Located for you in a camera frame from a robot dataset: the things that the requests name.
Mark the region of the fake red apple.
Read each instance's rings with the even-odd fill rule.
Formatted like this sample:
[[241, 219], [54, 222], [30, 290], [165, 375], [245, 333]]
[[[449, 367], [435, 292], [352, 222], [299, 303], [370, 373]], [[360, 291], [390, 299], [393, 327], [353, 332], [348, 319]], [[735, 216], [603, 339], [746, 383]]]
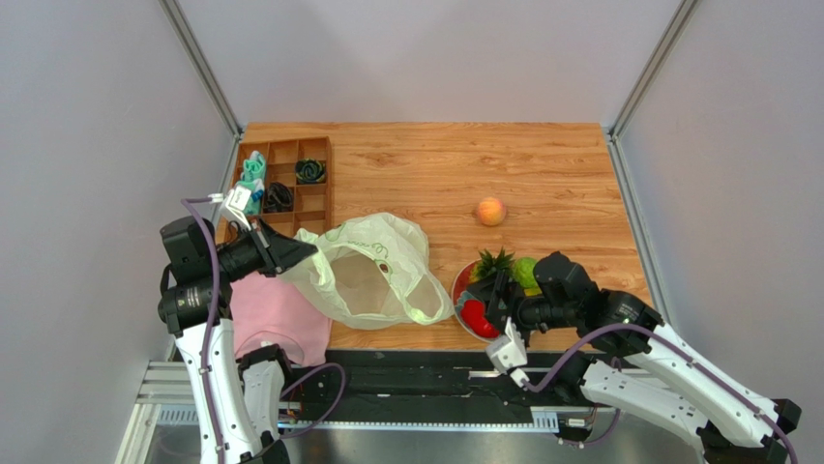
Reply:
[[485, 317], [485, 306], [477, 300], [467, 300], [461, 307], [459, 318], [472, 334], [484, 338], [494, 339], [500, 332]]

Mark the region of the fake pineapple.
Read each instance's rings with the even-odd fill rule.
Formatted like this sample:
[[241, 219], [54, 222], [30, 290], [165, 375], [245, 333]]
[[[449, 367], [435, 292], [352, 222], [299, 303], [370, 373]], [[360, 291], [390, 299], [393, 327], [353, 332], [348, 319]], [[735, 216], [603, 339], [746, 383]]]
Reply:
[[499, 272], [509, 275], [515, 261], [515, 255], [508, 253], [503, 247], [497, 254], [484, 249], [479, 252], [479, 256], [480, 259], [472, 265], [469, 272], [468, 282], [470, 284], [495, 276]]

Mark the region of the green custard apple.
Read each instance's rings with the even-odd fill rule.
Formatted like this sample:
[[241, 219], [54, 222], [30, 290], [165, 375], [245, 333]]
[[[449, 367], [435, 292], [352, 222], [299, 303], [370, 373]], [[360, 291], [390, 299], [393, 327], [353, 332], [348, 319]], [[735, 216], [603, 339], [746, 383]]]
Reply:
[[534, 276], [534, 269], [538, 260], [532, 257], [521, 257], [516, 259], [512, 265], [513, 279], [524, 290], [538, 288], [539, 285]]

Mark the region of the fake peach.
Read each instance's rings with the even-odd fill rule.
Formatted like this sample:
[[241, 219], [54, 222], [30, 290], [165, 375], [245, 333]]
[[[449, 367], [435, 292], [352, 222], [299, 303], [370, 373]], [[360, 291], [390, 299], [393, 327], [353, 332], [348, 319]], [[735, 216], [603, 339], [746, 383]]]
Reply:
[[498, 226], [506, 219], [507, 207], [504, 202], [498, 198], [486, 197], [479, 202], [476, 208], [476, 216], [481, 225], [489, 227]]

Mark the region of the avocado print plastic bag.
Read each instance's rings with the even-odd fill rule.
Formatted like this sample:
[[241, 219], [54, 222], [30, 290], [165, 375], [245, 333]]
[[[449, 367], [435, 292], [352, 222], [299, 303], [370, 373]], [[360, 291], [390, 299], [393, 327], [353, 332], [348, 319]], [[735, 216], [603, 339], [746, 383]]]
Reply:
[[429, 265], [429, 242], [415, 222], [389, 213], [352, 218], [322, 235], [295, 239], [317, 252], [283, 280], [322, 314], [356, 330], [428, 326], [454, 316], [454, 304]]

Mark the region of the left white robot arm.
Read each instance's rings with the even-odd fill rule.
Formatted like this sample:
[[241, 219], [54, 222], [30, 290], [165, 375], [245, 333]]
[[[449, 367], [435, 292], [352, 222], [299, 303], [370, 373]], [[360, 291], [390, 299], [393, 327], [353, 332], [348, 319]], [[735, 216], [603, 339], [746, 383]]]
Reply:
[[317, 248], [255, 219], [222, 246], [211, 223], [176, 219], [161, 230], [169, 263], [158, 313], [189, 375], [203, 463], [287, 463], [278, 429], [278, 400], [291, 372], [280, 346], [237, 357], [231, 285], [246, 276], [276, 277]]

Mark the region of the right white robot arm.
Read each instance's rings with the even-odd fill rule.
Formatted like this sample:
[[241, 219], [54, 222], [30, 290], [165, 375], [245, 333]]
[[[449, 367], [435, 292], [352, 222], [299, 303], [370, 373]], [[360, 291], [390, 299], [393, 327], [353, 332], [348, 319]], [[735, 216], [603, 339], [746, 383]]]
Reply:
[[609, 406], [697, 449], [707, 463], [794, 463], [801, 408], [708, 361], [637, 296], [600, 287], [561, 252], [483, 252], [454, 285], [456, 313], [519, 388]]

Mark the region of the red teal floral plate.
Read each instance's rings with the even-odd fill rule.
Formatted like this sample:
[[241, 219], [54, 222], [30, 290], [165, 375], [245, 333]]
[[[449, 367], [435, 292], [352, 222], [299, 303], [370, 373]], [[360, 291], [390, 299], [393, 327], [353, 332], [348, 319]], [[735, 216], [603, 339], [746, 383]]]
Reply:
[[487, 250], [480, 253], [481, 258], [465, 266], [456, 277], [452, 297], [455, 303], [456, 317], [459, 324], [470, 334], [487, 343], [491, 343], [502, 333], [485, 316], [485, 304], [480, 297], [468, 291], [468, 288], [480, 282], [482, 278], [494, 276], [495, 271], [503, 268], [514, 273], [515, 281], [523, 285], [526, 296], [540, 296], [533, 271], [538, 262], [533, 257], [514, 259], [510, 253], [502, 250], [503, 255], [491, 255]]

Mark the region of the black rolled sock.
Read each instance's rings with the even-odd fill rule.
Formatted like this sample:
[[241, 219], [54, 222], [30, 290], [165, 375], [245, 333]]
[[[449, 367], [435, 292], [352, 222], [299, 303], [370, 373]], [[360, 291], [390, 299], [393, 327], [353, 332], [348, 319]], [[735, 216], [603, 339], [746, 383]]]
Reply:
[[293, 212], [293, 189], [280, 182], [269, 184], [264, 194], [262, 211], [265, 214]]

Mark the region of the pink folded cloth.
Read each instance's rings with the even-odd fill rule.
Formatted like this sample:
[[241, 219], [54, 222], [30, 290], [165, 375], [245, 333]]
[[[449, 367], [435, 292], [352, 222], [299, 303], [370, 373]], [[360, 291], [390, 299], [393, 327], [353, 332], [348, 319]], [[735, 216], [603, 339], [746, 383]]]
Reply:
[[293, 284], [250, 274], [233, 282], [231, 288], [236, 359], [278, 345], [299, 366], [318, 366], [326, 361], [332, 320]]

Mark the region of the wooden divider tray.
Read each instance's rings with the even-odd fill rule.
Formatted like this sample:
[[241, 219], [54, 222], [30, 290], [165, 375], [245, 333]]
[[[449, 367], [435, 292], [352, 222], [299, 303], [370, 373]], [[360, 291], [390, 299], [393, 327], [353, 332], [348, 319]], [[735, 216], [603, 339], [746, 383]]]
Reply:
[[[333, 226], [333, 149], [328, 137], [297, 138], [265, 142], [242, 142], [238, 147], [235, 166], [231, 170], [230, 185], [238, 184], [242, 163], [252, 151], [262, 153], [267, 160], [266, 176], [263, 180], [265, 191], [269, 184], [280, 182], [294, 191], [294, 211], [288, 213], [247, 216], [248, 220], [259, 218], [277, 232], [293, 236], [305, 229], [322, 234]], [[298, 185], [294, 172], [295, 163], [312, 158], [323, 161], [327, 177], [324, 184]]]

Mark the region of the teal rolled sock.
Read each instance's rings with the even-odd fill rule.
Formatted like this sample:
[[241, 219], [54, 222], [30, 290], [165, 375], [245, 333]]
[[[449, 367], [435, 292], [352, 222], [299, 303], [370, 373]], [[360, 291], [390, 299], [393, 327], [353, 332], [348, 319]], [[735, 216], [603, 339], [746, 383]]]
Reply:
[[243, 160], [240, 180], [243, 182], [263, 181], [266, 176], [266, 157], [257, 150]]
[[263, 180], [242, 180], [238, 182], [238, 186], [246, 188], [250, 191], [250, 199], [244, 209], [244, 214], [247, 216], [259, 215], [261, 213], [262, 198], [265, 193]]

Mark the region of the dark rolled sock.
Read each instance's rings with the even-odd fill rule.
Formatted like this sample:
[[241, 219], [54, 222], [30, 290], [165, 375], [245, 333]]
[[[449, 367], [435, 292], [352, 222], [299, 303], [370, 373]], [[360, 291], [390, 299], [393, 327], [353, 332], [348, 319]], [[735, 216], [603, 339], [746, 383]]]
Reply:
[[318, 159], [299, 159], [295, 163], [294, 172], [298, 185], [318, 185], [326, 182], [326, 165]]

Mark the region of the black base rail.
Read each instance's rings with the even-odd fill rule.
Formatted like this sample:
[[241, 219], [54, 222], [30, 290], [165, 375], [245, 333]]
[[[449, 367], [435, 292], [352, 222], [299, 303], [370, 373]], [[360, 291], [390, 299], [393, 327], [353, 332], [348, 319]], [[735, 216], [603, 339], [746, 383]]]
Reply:
[[329, 367], [295, 368], [285, 399], [301, 420], [413, 424], [526, 424], [538, 407], [589, 416], [590, 401], [534, 393], [498, 374], [480, 351], [330, 350]]

